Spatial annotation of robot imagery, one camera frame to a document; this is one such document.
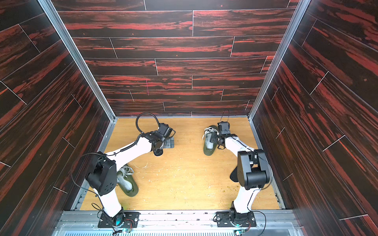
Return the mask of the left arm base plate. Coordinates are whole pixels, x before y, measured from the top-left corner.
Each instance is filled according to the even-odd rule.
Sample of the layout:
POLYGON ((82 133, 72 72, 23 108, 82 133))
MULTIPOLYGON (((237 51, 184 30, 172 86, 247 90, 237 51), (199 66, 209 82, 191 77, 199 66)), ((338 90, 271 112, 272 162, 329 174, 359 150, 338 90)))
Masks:
POLYGON ((136 211, 121 211, 113 217, 110 217, 103 212, 98 223, 98 228, 133 229, 137 227, 139 217, 140 212, 136 211))

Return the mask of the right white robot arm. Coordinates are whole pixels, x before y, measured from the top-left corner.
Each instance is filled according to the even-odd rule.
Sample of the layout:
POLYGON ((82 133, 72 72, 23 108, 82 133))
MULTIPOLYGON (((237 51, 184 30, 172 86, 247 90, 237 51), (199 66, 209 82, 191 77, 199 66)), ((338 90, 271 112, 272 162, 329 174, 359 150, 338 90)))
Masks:
POLYGON ((237 157, 236 177, 240 190, 231 208, 236 213, 248 213, 257 194, 271 183, 272 168, 264 150, 254 149, 236 135, 212 135, 210 141, 230 150, 237 157))

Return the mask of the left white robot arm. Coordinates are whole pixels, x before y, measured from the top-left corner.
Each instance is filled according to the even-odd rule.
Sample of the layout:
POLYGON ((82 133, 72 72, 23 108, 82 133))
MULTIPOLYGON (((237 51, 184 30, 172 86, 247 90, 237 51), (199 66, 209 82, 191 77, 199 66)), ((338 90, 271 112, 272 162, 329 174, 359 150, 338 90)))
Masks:
POLYGON ((128 146, 104 154, 92 154, 88 173, 85 179, 99 196, 103 214, 112 221, 114 226, 124 222, 124 209, 121 206, 115 188, 119 186, 129 197, 138 194, 138 186, 133 178, 134 170, 127 164, 137 157, 149 152, 160 156, 167 141, 171 141, 171 128, 166 131, 141 133, 137 140, 128 146))

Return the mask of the green shoe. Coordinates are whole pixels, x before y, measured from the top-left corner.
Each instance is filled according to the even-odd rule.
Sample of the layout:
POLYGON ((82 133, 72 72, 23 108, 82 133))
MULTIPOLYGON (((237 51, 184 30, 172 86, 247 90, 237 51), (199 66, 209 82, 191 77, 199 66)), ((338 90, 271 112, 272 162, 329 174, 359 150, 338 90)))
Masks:
POLYGON ((121 167, 117 172, 117 184, 121 190, 129 197, 134 197, 138 194, 138 186, 133 178, 134 170, 127 164, 121 167))
POLYGON ((203 152, 206 156, 211 156, 217 145, 218 127, 211 125, 204 129, 202 139, 204 140, 203 152))

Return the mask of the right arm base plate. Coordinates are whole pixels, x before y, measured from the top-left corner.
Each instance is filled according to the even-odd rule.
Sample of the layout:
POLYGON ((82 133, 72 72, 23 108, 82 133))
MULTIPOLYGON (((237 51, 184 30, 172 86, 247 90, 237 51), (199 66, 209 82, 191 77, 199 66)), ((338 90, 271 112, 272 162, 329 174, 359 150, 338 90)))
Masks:
POLYGON ((255 215, 252 211, 248 213, 237 213, 234 211, 218 211, 213 221, 218 227, 256 227, 255 215))

